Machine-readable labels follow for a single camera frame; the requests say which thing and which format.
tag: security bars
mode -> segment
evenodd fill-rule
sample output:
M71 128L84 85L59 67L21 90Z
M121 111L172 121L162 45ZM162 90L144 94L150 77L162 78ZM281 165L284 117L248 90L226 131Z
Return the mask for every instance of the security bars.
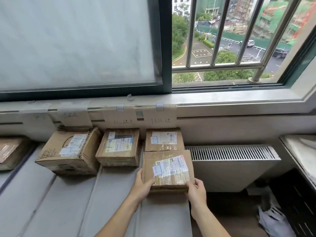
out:
M194 72L194 71L220 71L220 70L238 70L238 69L257 69L253 77L250 77L248 81L250 83L260 83L260 77L268 64L275 48L277 47L284 31L287 28L290 20L292 19L293 14L295 13L301 0L290 0L286 11L284 12L270 42L268 48L266 49L263 58L259 62L241 62L243 54L246 50L248 41L250 39L252 30L255 26L256 20L258 18L259 12L261 10L264 0L257 0L254 11L252 13L251 19L247 31L245 33L244 39L242 41L237 59L235 63L220 63L215 64L216 57L218 54L220 42L222 39L222 34L224 31L225 21L227 18L227 13L229 10L230 0L224 0L223 11L221 14L221 19L218 27L218 34L216 35L215 44L213 48L213 53L211 56L210 64L201 64L201 65L191 65L191 52L192 52L192 42L194 36L194 24L195 24L195 14L197 0L192 0L191 3L191 12L190 12L190 23L189 23L189 36L188 36L188 46L187 46L187 57L185 66L173 66L172 73L183 73L183 72Z

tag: cardboard box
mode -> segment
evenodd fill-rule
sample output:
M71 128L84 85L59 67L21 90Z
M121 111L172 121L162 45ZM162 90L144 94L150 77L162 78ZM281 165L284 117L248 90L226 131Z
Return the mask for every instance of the cardboard box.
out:
M146 131L145 151L184 150L181 130L148 129Z
M144 152L142 181L151 178L156 183L151 192L184 192L187 181L194 183L194 171L189 150Z
M139 129L106 129L96 158L103 166L139 166Z
M53 133L35 161L58 175L96 175L98 128L65 127Z
M13 170L32 146L27 137L0 138L0 171Z

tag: box top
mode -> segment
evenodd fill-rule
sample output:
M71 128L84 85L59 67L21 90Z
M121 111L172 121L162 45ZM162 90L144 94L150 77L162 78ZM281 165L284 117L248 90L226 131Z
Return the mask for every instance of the box top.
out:
M184 150L181 130L148 129L146 131L145 151Z
M194 171L189 150L144 152L142 180L151 178L156 183L151 189L183 189L187 181L194 182Z
M139 129L106 129L95 155L99 157L135 157Z
M58 159L81 159L91 135L101 135L98 128L58 128L45 144L36 162Z
M2 164L27 137L0 138L0 164Z

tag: white radiator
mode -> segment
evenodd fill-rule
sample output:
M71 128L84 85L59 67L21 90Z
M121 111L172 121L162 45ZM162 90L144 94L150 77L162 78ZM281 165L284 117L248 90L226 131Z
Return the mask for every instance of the white radiator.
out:
M208 192L239 192L281 161L269 145L186 146Z

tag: white car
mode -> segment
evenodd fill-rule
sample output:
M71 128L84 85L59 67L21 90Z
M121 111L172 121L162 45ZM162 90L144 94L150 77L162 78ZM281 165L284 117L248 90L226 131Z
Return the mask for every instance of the white car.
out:
M247 47L253 47L255 46L255 41L254 40L249 40L248 41L248 44L247 44Z

